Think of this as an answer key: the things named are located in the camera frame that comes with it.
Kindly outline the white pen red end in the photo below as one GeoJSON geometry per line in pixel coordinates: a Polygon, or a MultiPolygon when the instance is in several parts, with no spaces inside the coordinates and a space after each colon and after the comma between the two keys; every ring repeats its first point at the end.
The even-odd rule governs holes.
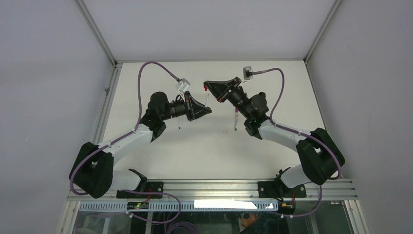
{"type": "Polygon", "coordinates": [[[205,106],[206,106],[206,107],[208,106],[208,100],[209,100],[209,94],[207,94],[206,100],[205,100],[205,106]]]}

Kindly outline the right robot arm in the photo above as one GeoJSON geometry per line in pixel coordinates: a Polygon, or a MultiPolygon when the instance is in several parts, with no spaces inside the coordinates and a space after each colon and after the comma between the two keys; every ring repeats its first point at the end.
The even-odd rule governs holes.
{"type": "Polygon", "coordinates": [[[306,132],[276,123],[266,113],[266,94],[260,92],[248,97],[241,80],[205,81],[204,89],[223,103],[229,101],[245,117],[248,134],[260,140],[268,140],[287,147],[298,154],[297,166],[280,170],[267,192],[277,197],[288,197],[294,188],[305,183],[324,184],[333,176],[341,175],[345,159],[330,135],[323,128],[306,132]]]}

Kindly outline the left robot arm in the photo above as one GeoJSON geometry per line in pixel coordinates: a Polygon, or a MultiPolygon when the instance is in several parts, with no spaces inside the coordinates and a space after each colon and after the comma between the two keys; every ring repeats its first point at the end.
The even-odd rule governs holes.
{"type": "Polygon", "coordinates": [[[153,93],[137,127],[112,140],[99,144],[86,142],[81,146],[69,174],[71,191],[93,198],[114,190],[143,197],[149,191],[147,178],[135,169],[116,171],[115,164],[140,146],[158,139],[167,127],[166,120],[186,116],[188,121],[194,121],[211,112],[210,107],[195,100],[189,91],[173,101],[163,92],[153,93]]]}

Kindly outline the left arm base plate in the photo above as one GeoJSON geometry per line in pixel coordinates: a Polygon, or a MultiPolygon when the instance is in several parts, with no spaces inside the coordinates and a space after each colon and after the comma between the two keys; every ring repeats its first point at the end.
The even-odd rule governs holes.
{"type": "MultiPolygon", "coordinates": [[[[140,184],[135,191],[145,193],[162,193],[164,191],[164,182],[146,181],[142,185],[140,184]]],[[[154,199],[161,199],[163,197],[162,195],[133,194],[123,190],[118,190],[116,192],[116,198],[118,199],[147,199],[149,196],[154,199]]]]}

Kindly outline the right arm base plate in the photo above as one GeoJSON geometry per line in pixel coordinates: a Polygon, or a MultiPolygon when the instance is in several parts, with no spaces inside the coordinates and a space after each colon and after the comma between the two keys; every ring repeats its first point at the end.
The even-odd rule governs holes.
{"type": "Polygon", "coordinates": [[[277,181],[258,181],[259,198],[305,198],[306,188],[303,184],[288,188],[277,181]]]}

